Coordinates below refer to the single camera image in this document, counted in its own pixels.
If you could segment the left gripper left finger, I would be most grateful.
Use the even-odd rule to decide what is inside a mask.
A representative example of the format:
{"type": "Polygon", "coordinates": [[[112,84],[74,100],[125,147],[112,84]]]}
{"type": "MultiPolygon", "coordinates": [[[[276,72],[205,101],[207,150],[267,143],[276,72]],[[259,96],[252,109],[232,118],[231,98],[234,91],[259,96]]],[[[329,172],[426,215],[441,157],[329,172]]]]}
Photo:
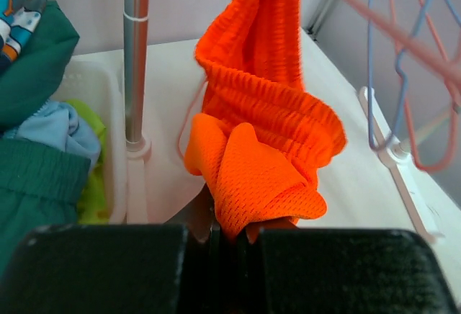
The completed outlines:
{"type": "Polygon", "coordinates": [[[220,233],[200,192],[161,225],[44,225],[1,278],[3,313],[218,313],[220,233]]]}

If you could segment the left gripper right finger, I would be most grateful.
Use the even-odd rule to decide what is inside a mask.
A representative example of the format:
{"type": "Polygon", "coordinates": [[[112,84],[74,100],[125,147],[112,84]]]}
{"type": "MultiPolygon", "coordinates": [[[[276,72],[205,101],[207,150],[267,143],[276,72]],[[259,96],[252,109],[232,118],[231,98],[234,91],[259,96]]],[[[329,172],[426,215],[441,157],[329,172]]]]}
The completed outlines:
{"type": "Polygon", "coordinates": [[[401,229],[262,228],[237,240],[248,313],[456,313],[429,244],[401,229]]]}

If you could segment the lime green shorts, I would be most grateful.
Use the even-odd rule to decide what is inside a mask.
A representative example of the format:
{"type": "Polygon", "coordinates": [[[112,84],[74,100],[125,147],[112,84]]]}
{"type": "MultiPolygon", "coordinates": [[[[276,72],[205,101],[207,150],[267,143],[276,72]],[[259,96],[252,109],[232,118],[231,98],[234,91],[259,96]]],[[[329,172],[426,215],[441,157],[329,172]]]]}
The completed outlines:
{"type": "Polygon", "coordinates": [[[109,222],[109,206],[104,189],[104,162],[107,153],[107,128],[87,104],[77,99],[66,101],[74,107],[90,126],[101,145],[101,152],[95,167],[91,170],[86,186],[77,202],[78,223],[81,224],[106,224],[109,222]]]}

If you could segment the teal green shorts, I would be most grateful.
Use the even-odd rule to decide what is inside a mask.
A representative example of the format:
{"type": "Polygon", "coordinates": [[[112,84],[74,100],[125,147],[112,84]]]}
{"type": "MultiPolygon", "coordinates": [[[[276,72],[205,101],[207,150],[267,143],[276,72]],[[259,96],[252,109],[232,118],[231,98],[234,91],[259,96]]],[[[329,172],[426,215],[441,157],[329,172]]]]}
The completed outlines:
{"type": "Polygon", "coordinates": [[[101,150],[76,110],[52,100],[79,35],[55,1],[20,12],[35,30],[1,66],[1,265],[42,225],[77,221],[76,205],[101,150]]]}

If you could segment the orange shorts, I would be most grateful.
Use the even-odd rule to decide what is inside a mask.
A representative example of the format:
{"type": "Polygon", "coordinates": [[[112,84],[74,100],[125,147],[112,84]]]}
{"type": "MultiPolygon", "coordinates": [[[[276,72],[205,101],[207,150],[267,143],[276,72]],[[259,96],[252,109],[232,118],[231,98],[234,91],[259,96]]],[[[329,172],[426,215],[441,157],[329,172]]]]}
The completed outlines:
{"type": "Polygon", "coordinates": [[[346,145],[341,120],[307,93],[300,0],[232,0],[200,38],[206,75],[184,154],[206,182],[225,236],[250,223],[326,214],[317,172],[346,145]]]}

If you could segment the light blue shorts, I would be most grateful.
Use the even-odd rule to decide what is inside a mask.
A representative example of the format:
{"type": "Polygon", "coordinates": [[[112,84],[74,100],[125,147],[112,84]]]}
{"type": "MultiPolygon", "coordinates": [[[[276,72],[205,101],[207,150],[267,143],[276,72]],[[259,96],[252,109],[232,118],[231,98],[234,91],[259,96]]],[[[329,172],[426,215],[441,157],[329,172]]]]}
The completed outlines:
{"type": "Polygon", "coordinates": [[[67,102],[47,100],[20,125],[1,133],[3,139],[28,140],[82,156],[91,161],[91,171],[101,145],[89,124],[67,102]]]}

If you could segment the patterned navy white shorts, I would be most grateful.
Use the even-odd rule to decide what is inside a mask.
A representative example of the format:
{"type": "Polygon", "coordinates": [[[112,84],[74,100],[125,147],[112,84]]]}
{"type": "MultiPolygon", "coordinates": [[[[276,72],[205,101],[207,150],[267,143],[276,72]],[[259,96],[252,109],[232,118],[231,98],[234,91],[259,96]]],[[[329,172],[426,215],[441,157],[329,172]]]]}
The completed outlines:
{"type": "Polygon", "coordinates": [[[47,0],[1,0],[1,71],[24,50],[46,3],[47,0]]]}

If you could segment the pink hanger for orange shorts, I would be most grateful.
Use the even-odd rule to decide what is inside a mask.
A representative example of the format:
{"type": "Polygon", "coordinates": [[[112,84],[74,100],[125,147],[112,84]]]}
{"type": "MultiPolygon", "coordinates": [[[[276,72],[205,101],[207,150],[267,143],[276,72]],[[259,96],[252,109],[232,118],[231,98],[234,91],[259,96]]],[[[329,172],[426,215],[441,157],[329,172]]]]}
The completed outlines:
{"type": "Polygon", "coordinates": [[[457,61],[454,60],[449,62],[448,60],[433,54],[424,44],[416,40],[416,33],[419,29],[418,23],[415,24],[412,33],[407,34],[396,26],[394,21],[386,19],[381,14],[374,12],[360,0],[343,1],[345,1],[368,22],[373,23],[376,28],[385,33],[386,36],[392,38],[398,45],[403,46],[398,51],[395,62],[395,70],[402,79],[402,89],[399,96],[400,101],[398,103],[398,110],[404,109],[406,111],[406,123],[409,133],[408,142],[410,143],[414,163],[418,169],[426,172],[434,172],[444,169],[451,163],[453,157],[455,156],[455,146],[457,144],[457,108],[460,106],[460,68],[458,67],[457,61]],[[401,57],[406,51],[409,51],[417,61],[425,65],[430,71],[433,71],[436,75],[443,78],[444,85],[452,100],[452,105],[448,109],[450,130],[447,149],[442,160],[433,165],[426,166],[420,162],[416,139],[420,138],[424,132],[428,132],[431,128],[436,128],[436,124],[431,122],[431,124],[426,125],[419,131],[415,131],[413,128],[411,108],[409,103],[406,101],[406,84],[408,78],[404,75],[400,68],[401,57]]]}

